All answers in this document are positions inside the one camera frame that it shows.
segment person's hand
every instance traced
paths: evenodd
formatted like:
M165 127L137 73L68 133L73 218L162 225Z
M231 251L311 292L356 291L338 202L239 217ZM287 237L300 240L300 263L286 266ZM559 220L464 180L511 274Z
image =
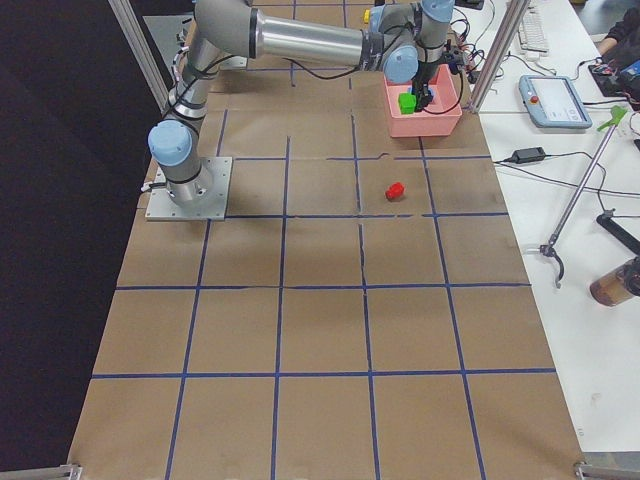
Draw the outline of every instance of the person's hand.
M618 44L618 41L615 38L607 37L600 42L598 45L598 53L600 55L604 55L606 52L611 50Z

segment person's arm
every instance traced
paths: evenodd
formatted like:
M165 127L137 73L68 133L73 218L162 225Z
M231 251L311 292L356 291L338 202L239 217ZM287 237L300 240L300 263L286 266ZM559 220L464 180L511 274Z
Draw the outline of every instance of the person's arm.
M618 44L618 42L636 30L639 26L640 10L637 8L630 8L624 14L623 19L609 30L605 39L600 43L600 45L598 45L598 52L600 55L611 50Z

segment green cube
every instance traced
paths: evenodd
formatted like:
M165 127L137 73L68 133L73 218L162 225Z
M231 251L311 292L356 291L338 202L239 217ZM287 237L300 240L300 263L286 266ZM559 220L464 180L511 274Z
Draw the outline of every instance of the green cube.
M398 95L398 105L402 115L410 115L416 110L416 96L411 93L401 93Z

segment robotic arm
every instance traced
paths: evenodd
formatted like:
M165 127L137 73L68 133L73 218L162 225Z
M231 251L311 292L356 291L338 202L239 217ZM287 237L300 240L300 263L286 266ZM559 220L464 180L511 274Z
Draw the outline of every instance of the robotic arm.
M369 29L354 30L269 17L244 0L199 0L182 79L169 93L163 121L149 134L171 200L189 209L210 196L215 175L196 152L209 81L225 55L270 54L382 70L392 83L412 81L416 111L421 111L430 101L428 82L442 57L453 6L454 0L377 6Z

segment black power brick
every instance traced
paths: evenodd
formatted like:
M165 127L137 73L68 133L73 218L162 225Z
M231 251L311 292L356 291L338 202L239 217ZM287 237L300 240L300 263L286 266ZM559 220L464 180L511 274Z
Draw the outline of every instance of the black power brick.
M532 163L532 162L540 162L545 159L547 156L544 153L542 147L535 148L521 148L520 150L516 150L513 152L510 158L505 158L503 161L505 163Z

